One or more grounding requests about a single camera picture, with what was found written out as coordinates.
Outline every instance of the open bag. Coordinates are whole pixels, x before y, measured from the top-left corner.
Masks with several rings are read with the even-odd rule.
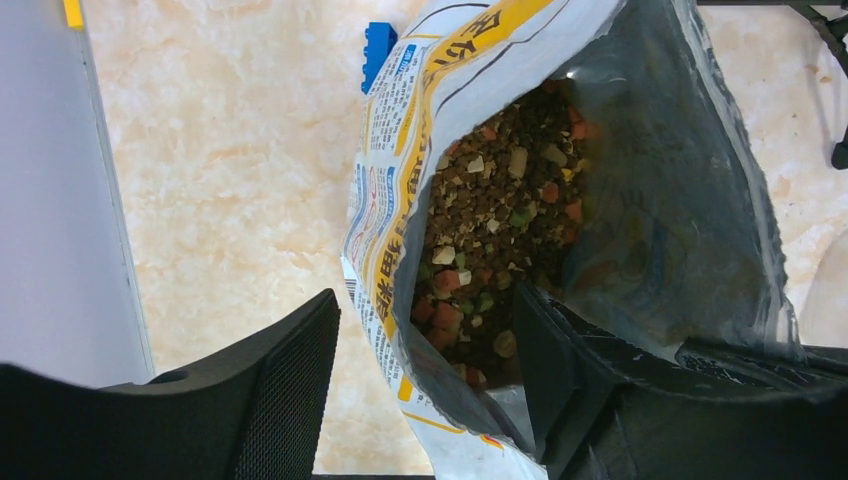
[[[765,179],[694,1],[436,0],[368,94],[342,264],[439,478],[546,478],[409,317],[440,157],[548,78],[593,132],[560,300],[669,360],[687,338],[803,360]]]

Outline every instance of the blue plastic block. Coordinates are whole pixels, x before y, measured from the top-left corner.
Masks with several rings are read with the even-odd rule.
[[[365,74],[365,81],[362,82],[362,93],[367,94],[371,90],[371,84],[377,78],[377,73],[380,72],[380,67],[389,58],[389,52],[397,43],[397,33],[386,22],[371,22],[368,28],[365,29],[365,48],[362,53],[365,55],[365,64],[362,65],[362,73]]]

